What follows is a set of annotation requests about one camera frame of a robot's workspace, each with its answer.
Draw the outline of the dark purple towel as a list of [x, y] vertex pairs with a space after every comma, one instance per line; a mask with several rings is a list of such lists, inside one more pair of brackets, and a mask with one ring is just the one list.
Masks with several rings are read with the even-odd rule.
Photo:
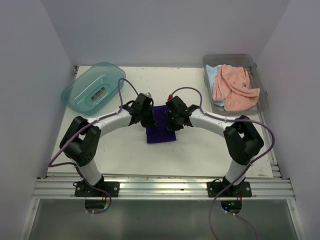
[[146, 128], [147, 144], [170, 143], [177, 140], [176, 133], [168, 130], [168, 110], [166, 105], [153, 108], [156, 126]]

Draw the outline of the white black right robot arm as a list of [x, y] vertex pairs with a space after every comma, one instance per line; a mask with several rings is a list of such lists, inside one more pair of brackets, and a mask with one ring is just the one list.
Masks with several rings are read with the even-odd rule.
[[264, 146], [264, 141], [252, 121], [244, 115], [240, 118], [223, 118], [205, 112], [195, 104], [187, 106], [178, 96], [169, 99], [165, 104], [168, 107], [169, 131], [194, 127], [224, 138], [231, 163], [224, 176], [222, 189], [227, 196], [235, 196], [241, 190], [240, 183], [245, 179], [245, 168]]

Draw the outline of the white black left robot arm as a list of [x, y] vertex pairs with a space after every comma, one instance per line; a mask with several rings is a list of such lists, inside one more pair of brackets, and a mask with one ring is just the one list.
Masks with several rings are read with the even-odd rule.
[[140, 93], [135, 100], [107, 115], [96, 118], [75, 117], [60, 142], [60, 150], [76, 165], [87, 182], [86, 190], [92, 196], [103, 193], [103, 176], [94, 161], [100, 138], [117, 129], [140, 123], [142, 127], [156, 126], [153, 99]]

